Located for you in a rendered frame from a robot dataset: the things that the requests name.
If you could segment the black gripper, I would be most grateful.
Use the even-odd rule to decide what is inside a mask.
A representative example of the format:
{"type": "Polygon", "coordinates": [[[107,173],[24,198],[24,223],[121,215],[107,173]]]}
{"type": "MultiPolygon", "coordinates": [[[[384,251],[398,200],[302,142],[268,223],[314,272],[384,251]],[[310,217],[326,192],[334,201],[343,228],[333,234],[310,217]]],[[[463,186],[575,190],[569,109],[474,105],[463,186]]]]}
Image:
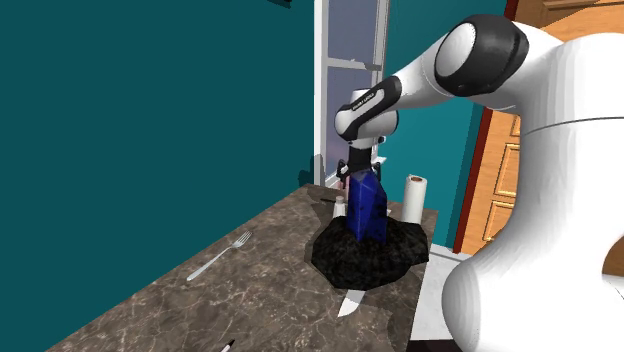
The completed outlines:
{"type": "Polygon", "coordinates": [[[337,164],[336,177],[339,179],[342,188],[345,188],[348,184],[348,177],[350,173],[358,172],[361,170],[373,169],[378,181],[381,181],[381,163],[371,162],[372,148],[358,149],[353,146],[349,147],[348,163],[340,159],[337,164]]]}

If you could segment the white paper towel roll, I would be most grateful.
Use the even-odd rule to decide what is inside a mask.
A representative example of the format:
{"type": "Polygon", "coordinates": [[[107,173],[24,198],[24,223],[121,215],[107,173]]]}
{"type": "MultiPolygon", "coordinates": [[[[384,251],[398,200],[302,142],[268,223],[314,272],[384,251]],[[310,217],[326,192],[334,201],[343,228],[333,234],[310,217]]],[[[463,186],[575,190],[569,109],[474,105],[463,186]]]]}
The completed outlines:
{"type": "Polygon", "coordinates": [[[427,180],[416,175],[408,175],[404,187],[401,221],[420,224],[427,190],[427,180]]]}

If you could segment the black rough bowl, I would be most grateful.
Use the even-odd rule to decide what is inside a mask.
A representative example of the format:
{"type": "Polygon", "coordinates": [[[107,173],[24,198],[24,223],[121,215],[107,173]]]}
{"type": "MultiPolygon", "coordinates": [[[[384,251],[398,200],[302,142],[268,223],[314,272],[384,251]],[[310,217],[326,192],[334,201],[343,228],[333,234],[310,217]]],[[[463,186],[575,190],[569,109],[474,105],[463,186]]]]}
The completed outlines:
{"type": "Polygon", "coordinates": [[[311,264],[337,289],[368,291],[402,278],[429,261],[429,244],[419,224],[387,220],[386,241],[358,241],[344,216],[332,219],[312,246],[311,264]]]}

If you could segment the white knife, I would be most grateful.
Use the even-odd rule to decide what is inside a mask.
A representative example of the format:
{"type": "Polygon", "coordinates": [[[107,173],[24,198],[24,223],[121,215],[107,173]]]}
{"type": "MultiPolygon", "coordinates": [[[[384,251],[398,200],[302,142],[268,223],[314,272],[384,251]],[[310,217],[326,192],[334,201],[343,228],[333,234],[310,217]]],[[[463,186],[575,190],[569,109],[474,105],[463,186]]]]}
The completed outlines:
{"type": "Polygon", "coordinates": [[[350,289],[347,291],[338,312],[338,318],[352,314],[360,305],[365,291],[350,289]]]}

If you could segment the orange wooden door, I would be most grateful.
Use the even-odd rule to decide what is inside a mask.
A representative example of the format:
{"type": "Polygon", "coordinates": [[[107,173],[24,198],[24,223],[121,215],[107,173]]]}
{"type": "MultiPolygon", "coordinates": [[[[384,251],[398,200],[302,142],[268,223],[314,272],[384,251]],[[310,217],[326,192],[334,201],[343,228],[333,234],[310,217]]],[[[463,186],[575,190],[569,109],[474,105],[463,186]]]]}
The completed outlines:
{"type": "MultiPolygon", "coordinates": [[[[504,16],[562,40],[599,32],[624,33],[624,0],[507,0],[504,16]]],[[[485,109],[462,204],[455,253],[489,244],[514,206],[521,120],[485,109]]]]}

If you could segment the white framed window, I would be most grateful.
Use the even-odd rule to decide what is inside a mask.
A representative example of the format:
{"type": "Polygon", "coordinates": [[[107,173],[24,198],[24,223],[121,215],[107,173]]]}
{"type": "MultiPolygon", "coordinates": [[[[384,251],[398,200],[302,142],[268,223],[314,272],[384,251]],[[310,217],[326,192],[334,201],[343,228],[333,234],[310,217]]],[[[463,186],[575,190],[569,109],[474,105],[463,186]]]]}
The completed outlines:
{"type": "Polygon", "coordinates": [[[334,114],[357,89],[383,78],[391,0],[314,0],[313,178],[338,184],[335,167],[347,145],[334,131],[334,114]]]}

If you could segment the silver fork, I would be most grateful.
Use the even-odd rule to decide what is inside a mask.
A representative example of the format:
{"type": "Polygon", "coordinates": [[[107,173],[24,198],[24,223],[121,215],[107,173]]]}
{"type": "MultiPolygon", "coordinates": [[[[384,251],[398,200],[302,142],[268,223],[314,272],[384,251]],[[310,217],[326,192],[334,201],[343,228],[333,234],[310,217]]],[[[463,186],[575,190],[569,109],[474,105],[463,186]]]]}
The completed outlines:
{"type": "Polygon", "coordinates": [[[215,254],[211,259],[207,262],[203,263],[201,266],[198,266],[194,271],[192,271],[187,277],[186,280],[188,282],[195,280],[202,273],[204,273],[208,268],[218,262],[221,258],[226,256],[230,252],[238,251],[241,247],[243,247],[253,236],[254,232],[252,230],[246,230],[240,233],[236,238],[228,236],[226,241],[224,242],[225,247],[217,254],[215,254]]]}

